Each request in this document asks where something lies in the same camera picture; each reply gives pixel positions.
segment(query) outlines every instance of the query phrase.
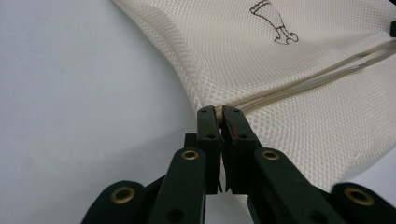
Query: brass screw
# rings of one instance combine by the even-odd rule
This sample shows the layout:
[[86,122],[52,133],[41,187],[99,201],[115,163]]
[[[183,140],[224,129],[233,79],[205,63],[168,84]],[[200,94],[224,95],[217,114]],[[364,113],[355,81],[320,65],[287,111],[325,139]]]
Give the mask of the brass screw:
[[111,194],[113,203],[128,203],[134,197],[134,189],[130,187],[120,187]]
[[371,206],[374,204],[374,198],[361,189],[348,187],[344,190],[345,195],[354,203],[363,206]]
[[280,156],[276,152],[270,150],[262,152],[262,156],[270,161],[276,161],[280,158]]
[[187,161],[193,161],[193,160],[197,159],[198,156],[199,156],[198,152],[192,151],[192,150],[188,150],[188,151],[181,153],[181,157]]

